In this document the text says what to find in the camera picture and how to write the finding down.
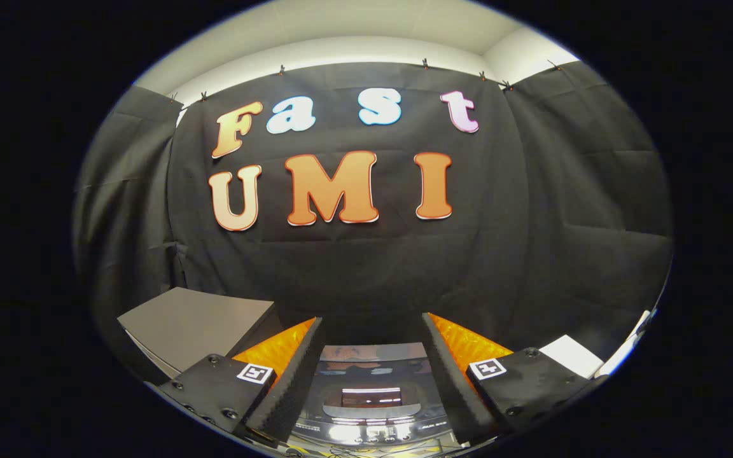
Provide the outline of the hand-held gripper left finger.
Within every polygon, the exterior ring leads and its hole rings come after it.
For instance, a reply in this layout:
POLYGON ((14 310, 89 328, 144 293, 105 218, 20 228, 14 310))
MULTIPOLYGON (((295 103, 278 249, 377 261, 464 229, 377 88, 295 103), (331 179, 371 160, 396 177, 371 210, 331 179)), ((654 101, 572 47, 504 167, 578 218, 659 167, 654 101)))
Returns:
POLYGON ((324 347, 323 319, 303 323, 282 372, 263 363, 209 354, 158 386, 165 402, 238 443, 288 440, 307 400, 324 347))

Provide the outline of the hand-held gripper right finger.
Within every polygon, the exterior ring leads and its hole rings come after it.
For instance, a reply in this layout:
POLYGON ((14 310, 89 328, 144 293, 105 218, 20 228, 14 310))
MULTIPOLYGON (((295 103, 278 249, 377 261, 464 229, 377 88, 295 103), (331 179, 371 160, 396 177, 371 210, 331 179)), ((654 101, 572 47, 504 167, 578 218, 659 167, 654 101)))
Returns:
POLYGON ((460 443, 524 434, 596 387, 543 350, 512 352, 428 312, 421 315, 421 336, 460 443))

